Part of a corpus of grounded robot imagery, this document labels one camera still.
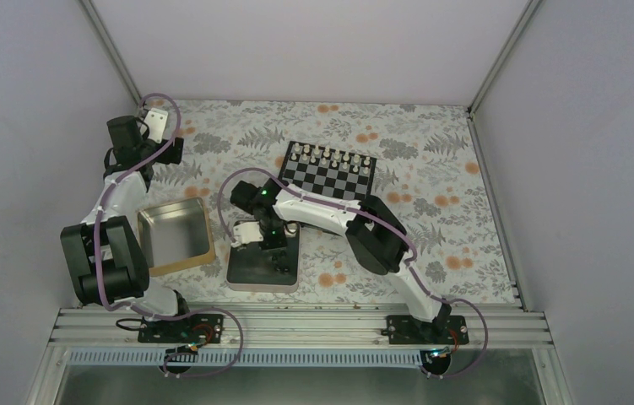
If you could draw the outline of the silver tin with black pieces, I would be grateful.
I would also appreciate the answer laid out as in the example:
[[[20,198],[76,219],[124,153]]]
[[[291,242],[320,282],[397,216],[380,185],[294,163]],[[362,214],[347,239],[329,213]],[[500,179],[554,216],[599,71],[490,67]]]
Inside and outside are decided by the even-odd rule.
[[[287,246],[263,251],[258,243],[230,247],[226,282],[235,291],[291,294],[299,284],[301,227],[286,225]]]

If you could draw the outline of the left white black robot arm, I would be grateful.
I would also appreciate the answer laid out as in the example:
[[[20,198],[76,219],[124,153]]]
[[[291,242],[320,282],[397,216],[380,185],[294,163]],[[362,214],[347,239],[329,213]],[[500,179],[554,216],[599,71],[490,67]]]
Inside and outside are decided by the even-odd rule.
[[[160,320],[160,330],[180,342],[193,330],[187,303],[174,289],[151,281],[128,218],[147,197],[153,165],[182,160],[183,141],[171,139],[167,122],[167,111],[156,108],[107,122],[111,147],[103,159],[103,190],[81,223],[62,230],[60,241],[81,304],[103,305],[109,311],[132,307]]]

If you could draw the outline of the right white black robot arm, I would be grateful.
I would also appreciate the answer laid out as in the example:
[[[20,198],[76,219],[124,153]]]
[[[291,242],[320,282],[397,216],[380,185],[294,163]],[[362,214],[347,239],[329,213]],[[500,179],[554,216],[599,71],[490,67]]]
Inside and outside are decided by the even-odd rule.
[[[383,276],[401,295],[411,323],[425,343],[449,336],[451,306],[425,286],[415,266],[417,251],[392,211],[378,197],[344,200],[319,196],[298,186],[269,180],[257,187],[240,181],[230,203],[253,219],[236,224],[231,240],[235,248],[255,244],[273,254],[283,266],[290,223],[307,224],[346,239],[356,261],[370,273]]]

